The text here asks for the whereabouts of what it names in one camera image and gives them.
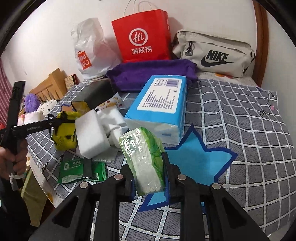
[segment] wooden headboard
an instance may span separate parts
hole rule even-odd
[[[66,78],[60,69],[56,69],[48,78],[30,91],[35,94],[41,102],[47,100],[60,100],[67,93],[64,79]]]
[[[257,50],[252,79],[261,87],[268,56],[269,27],[265,8],[255,0],[253,4],[257,23]]]

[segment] white wall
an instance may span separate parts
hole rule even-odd
[[[145,10],[150,10],[147,2]],[[119,52],[111,21],[123,16],[128,0],[47,0],[18,29],[2,54],[10,82],[27,80],[26,92],[56,68],[77,74],[72,28],[98,17],[106,39]],[[149,0],[168,12],[171,34],[186,27],[227,34],[256,49],[256,21],[252,0]],[[126,14],[133,13],[133,1]]]
[[[262,88],[277,91],[279,112],[296,144],[296,47],[268,13],[269,48]]]

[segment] red striped fabric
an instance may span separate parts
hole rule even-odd
[[[6,126],[9,100],[12,93],[12,86],[4,72],[0,59],[0,123]]]

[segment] green tissue pack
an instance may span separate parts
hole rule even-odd
[[[103,182],[107,179],[105,163],[92,162],[93,180],[92,182]],[[76,180],[83,180],[83,159],[77,158],[69,161],[62,161],[59,168],[58,183],[72,183]]]
[[[144,127],[136,128],[119,138],[119,143],[136,181],[139,196],[164,190],[163,144]]]

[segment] hand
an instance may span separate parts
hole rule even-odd
[[[13,170],[17,175],[21,175],[26,171],[26,162],[27,162],[27,153],[28,153],[28,143],[26,139],[20,142],[20,152],[15,156],[10,150],[6,148],[0,148],[0,177],[9,180],[9,176],[11,173],[8,173],[6,162],[16,162],[13,166]]]

